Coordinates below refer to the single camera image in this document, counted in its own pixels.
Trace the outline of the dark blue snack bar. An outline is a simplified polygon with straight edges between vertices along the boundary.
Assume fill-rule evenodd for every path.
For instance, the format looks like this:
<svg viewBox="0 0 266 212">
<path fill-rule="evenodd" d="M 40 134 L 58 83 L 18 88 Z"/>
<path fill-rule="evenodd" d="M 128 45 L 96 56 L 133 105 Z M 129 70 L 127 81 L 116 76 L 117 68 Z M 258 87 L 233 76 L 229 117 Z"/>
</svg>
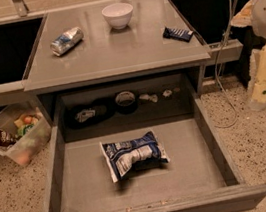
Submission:
<svg viewBox="0 0 266 212">
<path fill-rule="evenodd" d="M 163 37 L 182 42 L 190 42 L 194 32 L 186 29 L 164 28 Z"/>
</svg>

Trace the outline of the grey counter cabinet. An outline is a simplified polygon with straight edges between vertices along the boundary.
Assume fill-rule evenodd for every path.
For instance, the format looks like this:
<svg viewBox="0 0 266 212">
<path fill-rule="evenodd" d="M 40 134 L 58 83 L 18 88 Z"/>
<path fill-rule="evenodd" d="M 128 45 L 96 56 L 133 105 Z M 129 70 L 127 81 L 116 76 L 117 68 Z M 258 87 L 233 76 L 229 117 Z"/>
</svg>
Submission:
<svg viewBox="0 0 266 212">
<path fill-rule="evenodd" d="M 196 38 L 182 42 L 163 37 L 166 27 L 188 27 L 168 0 L 130 3 L 134 6 L 132 19 L 122 30 L 111 28 L 104 20 L 104 2 L 46 15 L 25 91 L 38 95 L 187 68 L 200 92 L 209 48 Z M 75 26 L 83 30 L 83 40 L 64 56 L 53 55 L 52 40 Z"/>
</svg>

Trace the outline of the grey open drawer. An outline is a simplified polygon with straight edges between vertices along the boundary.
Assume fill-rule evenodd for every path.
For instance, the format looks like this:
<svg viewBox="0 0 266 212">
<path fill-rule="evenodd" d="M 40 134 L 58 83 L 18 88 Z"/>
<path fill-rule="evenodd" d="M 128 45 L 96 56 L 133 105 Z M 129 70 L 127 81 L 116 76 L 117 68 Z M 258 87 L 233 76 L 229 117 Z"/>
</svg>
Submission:
<svg viewBox="0 0 266 212">
<path fill-rule="evenodd" d="M 183 74 L 128 83 L 126 90 L 162 95 L 142 101 L 130 115 L 83 129 L 69 129 L 65 111 L 119 88 L 62 94 L 51 136 L 42 212 L 242 212 L 266 196 L 266 184 L 249 185 Z M 101 143 L 133 140 L 148 131 L 164 146 L 169 163 L 137 164 L 114 183 Z"/>
</svg>

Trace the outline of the clear plastic bin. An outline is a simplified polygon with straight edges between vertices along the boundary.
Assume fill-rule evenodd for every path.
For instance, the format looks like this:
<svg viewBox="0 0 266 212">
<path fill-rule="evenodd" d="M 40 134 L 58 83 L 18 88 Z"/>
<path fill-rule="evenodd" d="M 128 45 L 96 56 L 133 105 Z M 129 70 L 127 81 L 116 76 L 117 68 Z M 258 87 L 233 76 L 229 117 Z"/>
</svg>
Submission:
<svg viewBox="0 0 266 212">
<path fill-rule="evenodd" d="M 18 128 L 23 125 L 24 117 L 33 117 L 34 125 L 22 137 L 17 135 Z M 6 106 L 0 112 L 0 129 L 12 134 L 17 141 L 11 146 L 0 146 L 0 155 L 9 157 L 18 165 L 26 166 L 50 140 L 51 128 L 41 111 L 29 101 Z"/>
</svg>

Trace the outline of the orange fruit in bin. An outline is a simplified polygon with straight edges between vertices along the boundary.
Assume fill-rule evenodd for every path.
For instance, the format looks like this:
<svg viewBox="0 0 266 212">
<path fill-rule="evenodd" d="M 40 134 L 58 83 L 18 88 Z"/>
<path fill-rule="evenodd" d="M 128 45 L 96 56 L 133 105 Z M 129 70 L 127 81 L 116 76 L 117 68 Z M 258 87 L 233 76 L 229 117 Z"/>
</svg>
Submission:
<svg viewBox="0 0 266 212">
<path fill-rule="evenodd" d="M 27 117 L 24 117 L 24 123 L 27 125 L 31 124 L 32 120 L 33 120 L 33 117 L 29 115 Z"/>
</svg>

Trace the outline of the crushed silver blue can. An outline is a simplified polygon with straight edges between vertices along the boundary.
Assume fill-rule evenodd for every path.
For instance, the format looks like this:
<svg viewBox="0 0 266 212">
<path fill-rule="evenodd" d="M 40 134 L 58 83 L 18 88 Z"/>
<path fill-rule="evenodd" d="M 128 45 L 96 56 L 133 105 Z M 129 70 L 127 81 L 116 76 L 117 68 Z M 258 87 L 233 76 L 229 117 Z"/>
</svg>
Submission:
<svg viewBox="0 0 266 212">
<path fill-rule="evenodd" d="M 54 55 L 62 56 L 71 48 L 77 45 L 82 38 L 84 37 L 83 31 L 79 27 L 71 28 L 63 34 L 59 35 L 59 37 L 50 45 L 50 49 Z"/>
</svg>

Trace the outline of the green snack in bin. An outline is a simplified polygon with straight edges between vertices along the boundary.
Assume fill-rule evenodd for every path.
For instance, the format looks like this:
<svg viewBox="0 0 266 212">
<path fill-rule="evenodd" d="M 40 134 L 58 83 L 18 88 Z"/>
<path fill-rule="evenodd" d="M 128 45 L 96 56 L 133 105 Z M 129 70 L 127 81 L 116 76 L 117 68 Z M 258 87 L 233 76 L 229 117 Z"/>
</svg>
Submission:
<svg viewBox="0 0 266 212">
<path fill-rule="evenodd" d="M 33 128 L 33 124 L 28 124 L 28 125 L 22 125 L 22 127 L 18 128 L 17 135 L 19 137 L 22 137 L 24 134 L 26 134 L 31 128 Z"/>
</svg>

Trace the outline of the white bowl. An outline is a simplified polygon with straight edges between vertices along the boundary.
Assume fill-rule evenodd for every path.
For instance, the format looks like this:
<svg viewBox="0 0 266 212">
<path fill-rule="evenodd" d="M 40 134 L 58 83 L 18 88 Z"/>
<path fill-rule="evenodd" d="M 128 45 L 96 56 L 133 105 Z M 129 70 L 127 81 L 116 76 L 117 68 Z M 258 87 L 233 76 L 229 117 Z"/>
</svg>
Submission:
<svg viewBox="0 0 266 212">
<path fill-rule="evenodd" d="M 114 29 L 124 29 L 128 26 L 133 14 L 133 6 L 129 3 L 109 4 L 102 9 L 102 15 L 108 25 Z"/>
</svg>

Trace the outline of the blue chip bag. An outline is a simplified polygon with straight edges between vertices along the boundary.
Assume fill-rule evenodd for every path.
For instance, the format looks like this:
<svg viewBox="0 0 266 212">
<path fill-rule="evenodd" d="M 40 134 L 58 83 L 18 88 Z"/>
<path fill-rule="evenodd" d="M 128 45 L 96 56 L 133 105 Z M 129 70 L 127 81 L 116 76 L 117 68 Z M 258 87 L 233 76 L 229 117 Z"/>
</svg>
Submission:
<svg viewBox="0 0 266 212">
<path fill-rule="evenodd" d="M 100 148 L 114 183 L 122 180 L 136 163 L 170 161 L 164 146 L 151 130 L 133 140 L 101 143 Z"/>
</svg>

